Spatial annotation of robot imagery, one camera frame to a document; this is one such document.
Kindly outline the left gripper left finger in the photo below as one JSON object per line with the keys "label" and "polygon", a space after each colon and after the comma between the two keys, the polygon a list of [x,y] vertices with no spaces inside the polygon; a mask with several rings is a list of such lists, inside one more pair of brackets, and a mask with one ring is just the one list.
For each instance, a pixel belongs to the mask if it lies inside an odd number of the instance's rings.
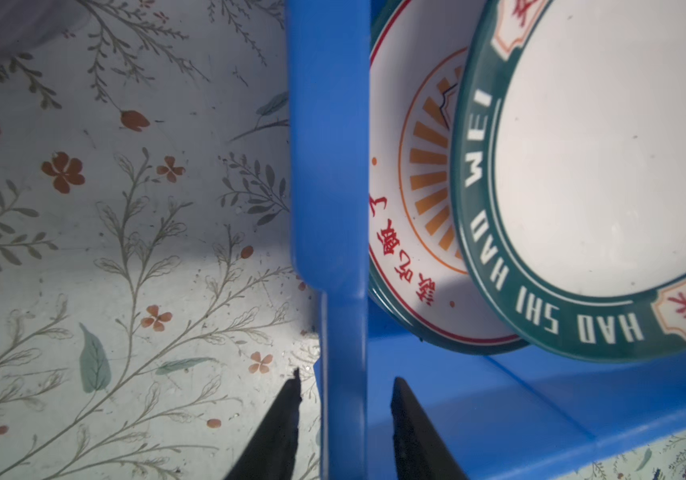
{"label": "left gripper left finger", "polygon": [[226,476],[227,480],[292,478],[299,442],[301,402],[300,371],[295,369]]}

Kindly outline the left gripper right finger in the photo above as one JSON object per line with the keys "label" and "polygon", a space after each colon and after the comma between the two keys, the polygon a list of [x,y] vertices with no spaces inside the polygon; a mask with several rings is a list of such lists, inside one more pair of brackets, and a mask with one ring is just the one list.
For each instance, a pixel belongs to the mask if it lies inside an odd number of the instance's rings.
{"label": "left gripper right finger", "polygon": [[394,381],[391,412],[400,480],[467,479],[404,378]]}

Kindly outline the blue plastic bin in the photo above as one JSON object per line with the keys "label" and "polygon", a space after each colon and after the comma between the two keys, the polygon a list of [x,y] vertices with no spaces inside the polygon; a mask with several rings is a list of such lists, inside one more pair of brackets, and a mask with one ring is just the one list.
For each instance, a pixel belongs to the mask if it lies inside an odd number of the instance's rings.
{"label": "blue plastic bin", "polygon": [[378,8],[286,7],[293,257],[320,293],[322,477],[396,477],[397,378],[472,479],[557,478],[686,429],[686,352],[626,365],[534,347],[471,356],[419,340],[368,299],[365,59]]}

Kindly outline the white plate orange sunburst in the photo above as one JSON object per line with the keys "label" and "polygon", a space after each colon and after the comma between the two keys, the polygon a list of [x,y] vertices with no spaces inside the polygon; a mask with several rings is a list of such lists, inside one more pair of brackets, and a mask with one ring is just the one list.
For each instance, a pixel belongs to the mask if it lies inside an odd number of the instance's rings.
{"label": "white plate orange sunburst", "polygon": [[450,145],[480,1],[389,1],[370,54],[370,294],[420,339],[473,355],[521,349],[466,270]]}

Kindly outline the white plate green rim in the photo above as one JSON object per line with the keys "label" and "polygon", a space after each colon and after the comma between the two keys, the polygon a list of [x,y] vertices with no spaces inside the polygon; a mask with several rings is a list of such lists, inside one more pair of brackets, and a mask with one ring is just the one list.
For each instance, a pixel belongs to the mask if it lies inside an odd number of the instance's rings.
{"label": "white plate green rim", "polygon": [[454,127],[469,272],[517,335],[686,350],[686,1],[490,1]]}

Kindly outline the pink ceramic bowl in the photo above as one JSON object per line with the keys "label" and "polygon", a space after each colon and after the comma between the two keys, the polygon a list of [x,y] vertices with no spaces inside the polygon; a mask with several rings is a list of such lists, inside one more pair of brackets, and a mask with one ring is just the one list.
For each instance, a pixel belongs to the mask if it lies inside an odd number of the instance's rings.
{"label": "pink ceramic bowl", "polygon": [[76,1],[0,0],[0,62],[87,22]]}

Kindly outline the floral table mat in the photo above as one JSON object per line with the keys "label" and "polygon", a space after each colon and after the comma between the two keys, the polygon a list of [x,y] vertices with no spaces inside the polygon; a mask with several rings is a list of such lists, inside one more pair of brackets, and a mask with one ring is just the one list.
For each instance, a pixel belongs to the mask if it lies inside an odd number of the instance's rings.
{"label": "floral table mat", "polygon": [[[300,371],[286,7],[76,1],[0,62],[0,479],[226,479]],[[686,429],[562,475],[686,479]]]}

